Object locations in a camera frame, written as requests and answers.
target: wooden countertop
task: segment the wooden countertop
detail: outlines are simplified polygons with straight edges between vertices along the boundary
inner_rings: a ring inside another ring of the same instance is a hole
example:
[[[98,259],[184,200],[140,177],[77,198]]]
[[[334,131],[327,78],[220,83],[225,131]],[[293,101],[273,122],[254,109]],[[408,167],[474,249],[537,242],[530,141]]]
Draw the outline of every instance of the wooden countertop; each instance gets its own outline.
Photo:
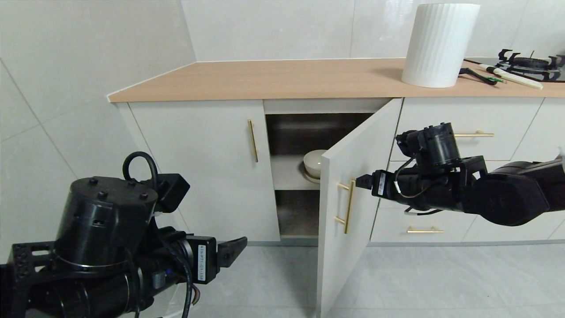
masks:
[[[512,82],[486,85],[460,75],[450,88],[424,88],[400,81],[404,59],[201,62],[108,96],[110,102],[512,96],[565,97],[565,83],[542,90]],[[480,74],[475,64],[463,62]]]

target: brass drawer pull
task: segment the brass drawer pull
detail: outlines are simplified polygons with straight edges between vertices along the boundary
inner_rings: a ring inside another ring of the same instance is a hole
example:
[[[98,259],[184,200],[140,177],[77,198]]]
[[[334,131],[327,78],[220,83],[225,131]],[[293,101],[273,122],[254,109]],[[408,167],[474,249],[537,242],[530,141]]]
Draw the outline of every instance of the brass drawer pull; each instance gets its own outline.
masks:
[[[253,121],[251,121],[251,119],[248,119],[247,124],[249,125],[249,131],[251,132],[251,150],[253,150],[253,157],[255,158],[255,162],[259,162],[259,156],[257,155],[257,144],[255,143],[255,133],[253,133]]]
[[[443,233],[443,232],[444,231],[438,230],[437,227],[435,226],[432,226],[432,228],[429,230],[414,230],[412,226],[409,226],[408,230],[406,230],[406,233]]]
[[[494,134],[486,134],[482,130],[477,130],[474,134],[455,134],[455,137],[494,137]]]
[[[351,216],[351,206],[353,203],[353,191],[355,190],[355,179],[351,179],[349,186],[346,186],[343,183],[338,183],[337,186],[349,191],[349,198],[347,199],[347,214],[345,214],[345,220],[341,217],[335,217],[335,220],[337,222],[344,225],[344,234],[347,234],[347,232],[349,231],[349,218]]]

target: robotic arm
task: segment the robotic arm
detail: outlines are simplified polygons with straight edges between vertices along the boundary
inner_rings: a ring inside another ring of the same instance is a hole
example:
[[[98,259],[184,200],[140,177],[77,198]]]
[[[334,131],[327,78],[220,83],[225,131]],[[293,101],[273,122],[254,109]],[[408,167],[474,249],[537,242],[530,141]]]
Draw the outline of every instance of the robotic arm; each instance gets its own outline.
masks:
[[[482,156],[460,158],[451,123],[407,131],[396,141],[410,159],[393,173],[377,170],[357,178],[357,187],[409,205],[407,214],[450,210],[519,226],[542,213],[565,209],[565,158],[517,161],[488,173]],[[414,159],[416,165],[407,167]]]
[[[135,157],[149,163],[150,180],[130,177]],[[155,212],[176,210],[190,186],[180,174],[157,174],[147,153],[130,154],[123,174],[125,180],[74,181],[56,240],[12,245],[0,265],[0,316],[24,318],[35,310],[63,318],[138,317],[155,295],[186,283],[186,318],[199,299],[194,284],[212,281],[247,246],[246,237],[216,244],[214,237],[157,228]]]

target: ribbed white vase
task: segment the ribbed white vase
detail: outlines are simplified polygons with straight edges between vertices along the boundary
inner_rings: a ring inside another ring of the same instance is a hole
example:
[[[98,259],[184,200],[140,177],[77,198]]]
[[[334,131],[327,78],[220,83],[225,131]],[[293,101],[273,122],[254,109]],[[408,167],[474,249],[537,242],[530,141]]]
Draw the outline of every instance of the ribbed white vase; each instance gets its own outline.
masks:
[[[480,7],[469,3],[418,6],[402,81],[422,87],[454,86]]]

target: white tiled wall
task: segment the white tiled wall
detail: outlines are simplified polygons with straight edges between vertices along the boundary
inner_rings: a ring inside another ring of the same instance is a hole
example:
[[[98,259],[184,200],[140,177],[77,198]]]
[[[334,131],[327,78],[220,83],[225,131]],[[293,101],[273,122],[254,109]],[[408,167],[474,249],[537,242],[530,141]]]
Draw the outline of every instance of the white tiled wall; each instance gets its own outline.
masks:
[[[188,0],[198,61],[347,58],[354,0]]]
[[[467,56],[565,53],[563,0],[182,0],[198,61],[404,57],[418,5],[481,4]]]
[[[0,1],[0,33],[4,263],[13,243],[55,238],[72,181],[121,177],[139,150],[106,95],[195,57],[179,1]]]

